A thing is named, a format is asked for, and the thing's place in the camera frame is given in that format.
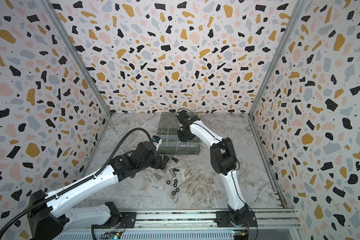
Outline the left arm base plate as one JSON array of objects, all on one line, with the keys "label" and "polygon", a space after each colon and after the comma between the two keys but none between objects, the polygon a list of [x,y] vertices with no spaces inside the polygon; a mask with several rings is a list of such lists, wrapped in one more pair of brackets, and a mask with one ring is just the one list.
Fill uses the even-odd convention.
[{"label": "left arm base plate", "polygon": [[137,218],[136,212],[121,212],[111,216],[103,225],[92,225],[93,229],[133,229]]}]

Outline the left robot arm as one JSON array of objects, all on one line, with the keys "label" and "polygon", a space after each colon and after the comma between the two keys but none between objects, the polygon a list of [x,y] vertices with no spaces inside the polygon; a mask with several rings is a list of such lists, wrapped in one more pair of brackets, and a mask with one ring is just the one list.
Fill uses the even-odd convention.
[{"label": "left robot arm", "polygon": [[106,202],[97,207],[75,208],[75,205],[98,191],[133,178],[152,168],[165,170],[168,156],[158,153],[159,145],[148,141],[137,148],[113,157],[104,169],[50,193],[38,191],[31,195],[27,214],[34,240],[52,240],[64,231],[79,227],[118,228],[127,224],[116,205]]}]

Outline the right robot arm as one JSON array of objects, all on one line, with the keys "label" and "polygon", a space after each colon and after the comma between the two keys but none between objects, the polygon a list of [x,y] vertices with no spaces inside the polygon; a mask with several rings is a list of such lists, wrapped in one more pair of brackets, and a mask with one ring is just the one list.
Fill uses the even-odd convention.
[{"label": "right robot arm", "polygon": [[177,113],[180,129],[177,131],[180,141],[195,137],[210,148],[211,165],[223,180],[228,197],[229,221],[235,226],[245,224],[250,208],[241,192],[237,170],[240,168],[233,142],[210,130],[196,115],[188,115],[185,109]]}]

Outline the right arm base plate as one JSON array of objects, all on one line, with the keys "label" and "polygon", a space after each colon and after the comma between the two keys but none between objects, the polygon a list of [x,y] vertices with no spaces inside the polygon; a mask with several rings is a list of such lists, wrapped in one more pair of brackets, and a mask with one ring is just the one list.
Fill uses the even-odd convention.
[{"label": "right arm base plate", "polygon": [[244,214],[232,211],[217,211],[214,222],[219,228],[246,228],[257,226],[255,218],[253,211],[247,211]]}]

